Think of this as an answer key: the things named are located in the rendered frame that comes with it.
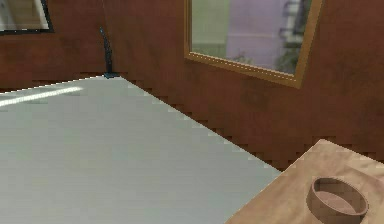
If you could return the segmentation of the wooden framed window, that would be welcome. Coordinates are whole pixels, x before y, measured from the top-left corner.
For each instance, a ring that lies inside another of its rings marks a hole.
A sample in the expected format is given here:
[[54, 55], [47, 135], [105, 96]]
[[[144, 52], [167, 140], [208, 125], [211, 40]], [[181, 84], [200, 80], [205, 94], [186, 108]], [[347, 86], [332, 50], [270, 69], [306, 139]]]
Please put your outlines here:
[[184, 0], [184, 57], [299, 89], [324, 0]]

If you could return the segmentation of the dark blue floor lamp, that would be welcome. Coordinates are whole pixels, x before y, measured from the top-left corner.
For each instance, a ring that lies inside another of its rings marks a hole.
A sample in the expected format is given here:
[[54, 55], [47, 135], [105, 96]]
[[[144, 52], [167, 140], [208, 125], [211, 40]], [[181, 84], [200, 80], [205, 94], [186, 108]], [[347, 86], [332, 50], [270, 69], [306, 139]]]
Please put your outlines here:
[[106, 72], [104, 73], [104, 77], [107, 79], [118, 77], [118, 74], [113, 71], [112, 49], [110, 47], [110, 43], [107, 39], [107, 36], [103, 28], [100, 28], [100, 33], [103, 38], [104, 51], [105, 51]]

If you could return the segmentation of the light wooden table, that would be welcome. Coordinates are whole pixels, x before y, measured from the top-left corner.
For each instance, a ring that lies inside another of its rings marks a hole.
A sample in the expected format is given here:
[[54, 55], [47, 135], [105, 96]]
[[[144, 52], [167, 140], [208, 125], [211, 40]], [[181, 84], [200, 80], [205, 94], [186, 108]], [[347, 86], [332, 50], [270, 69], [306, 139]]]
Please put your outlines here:
[[384, 224], [384, 164], [319, 140], [225, 224], [323, 224], [307, 206], [313, 180], [336, 177], [357, 188], [369, 209], [361, 224]]

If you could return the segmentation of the brown round bowl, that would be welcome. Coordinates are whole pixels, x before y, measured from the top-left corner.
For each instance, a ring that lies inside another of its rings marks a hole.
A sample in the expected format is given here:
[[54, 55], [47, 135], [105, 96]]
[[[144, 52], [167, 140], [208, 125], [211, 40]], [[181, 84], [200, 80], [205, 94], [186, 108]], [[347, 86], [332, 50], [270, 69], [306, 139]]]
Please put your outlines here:
[[335, 177], [314, 179], [306, 203], [322, 224], [361, 224], [369, 210], [368, 200], [356, 187]]

